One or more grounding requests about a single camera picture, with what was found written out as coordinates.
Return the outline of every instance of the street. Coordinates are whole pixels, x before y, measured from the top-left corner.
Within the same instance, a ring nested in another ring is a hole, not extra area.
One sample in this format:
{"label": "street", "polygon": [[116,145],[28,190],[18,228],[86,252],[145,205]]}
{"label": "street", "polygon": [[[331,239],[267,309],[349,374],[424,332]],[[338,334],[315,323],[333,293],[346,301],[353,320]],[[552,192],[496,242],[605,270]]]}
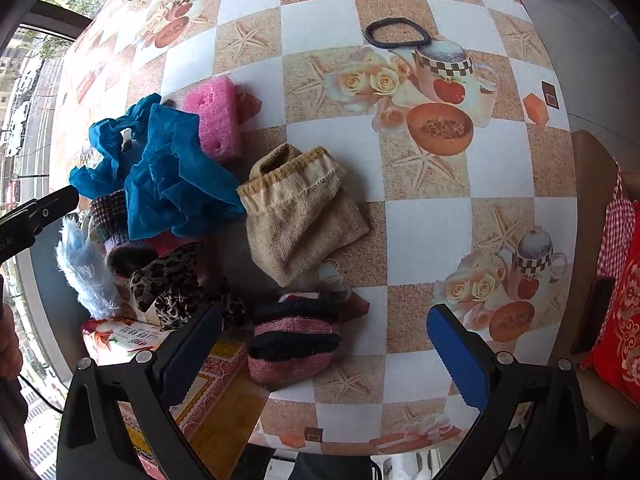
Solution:
{"label": "street", "polygon": [[[18,176],[49,173],[49,145],[56,107],[56,93],[63,58],[47,59],[31,97],[31,109],[25,126],[22,149],[15,157]],[[49,192],[49,177],[26,177],[20,182],[20,203],[40,198]]]}

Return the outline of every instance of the printed apple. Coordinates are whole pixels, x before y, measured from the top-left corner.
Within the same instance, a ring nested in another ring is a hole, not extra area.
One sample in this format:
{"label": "printed apple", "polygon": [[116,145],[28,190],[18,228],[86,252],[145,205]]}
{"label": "printed apple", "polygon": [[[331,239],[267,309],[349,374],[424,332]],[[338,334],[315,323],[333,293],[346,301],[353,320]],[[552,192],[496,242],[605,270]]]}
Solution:
{"label": "printed apple", "polygon": [[518,284],[518,297],[522,300],[530,300],[536,295],[540,282],[536,278],[523,278]]}
{"label": "printed apple", "polygon": [[436,79],[436,81],[433,82],[433,91],[436,92],[436,95],[444,102],[453,105],[459,105],[465,100],[465,87],[454,81]]}

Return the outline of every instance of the gray tile floor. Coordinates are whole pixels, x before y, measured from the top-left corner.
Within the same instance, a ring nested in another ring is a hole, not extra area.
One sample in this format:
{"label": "gray tile floor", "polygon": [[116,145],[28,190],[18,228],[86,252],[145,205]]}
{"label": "gray tile floor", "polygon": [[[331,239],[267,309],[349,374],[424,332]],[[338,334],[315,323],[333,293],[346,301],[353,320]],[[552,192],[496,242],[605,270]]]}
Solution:
{"label": "gray tile floor", "polygon": [[590,131],[623,170],[640,170],[640,43],[609,19],[606,0],[594,1],[600,7],[522,0],[558,75],[572,130]]}

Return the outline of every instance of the sponge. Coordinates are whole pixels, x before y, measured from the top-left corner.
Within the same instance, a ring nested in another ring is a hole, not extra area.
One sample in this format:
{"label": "sponge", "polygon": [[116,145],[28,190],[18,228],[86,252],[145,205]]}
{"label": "sponge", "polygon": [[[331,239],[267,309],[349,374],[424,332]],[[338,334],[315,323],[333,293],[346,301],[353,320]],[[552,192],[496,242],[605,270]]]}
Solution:
{"label": "sponge", "polygon": [[187,94],[184,111],[200,116],[200,147],[223,163],[242,157],[236,111],[236,86],[226,75],[210,79]]}

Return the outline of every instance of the red floral cushion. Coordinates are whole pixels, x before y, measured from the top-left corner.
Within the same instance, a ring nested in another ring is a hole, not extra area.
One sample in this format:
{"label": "red floral cushion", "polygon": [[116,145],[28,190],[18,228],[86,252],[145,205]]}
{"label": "red floral cushion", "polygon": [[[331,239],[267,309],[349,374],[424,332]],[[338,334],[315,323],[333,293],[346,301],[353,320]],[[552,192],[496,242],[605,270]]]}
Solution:
{"label": "red floral cushion", "polygon": [[593,364],[601,379],[640,404],[640,204],[636,227],[600,340],[583,367]]}

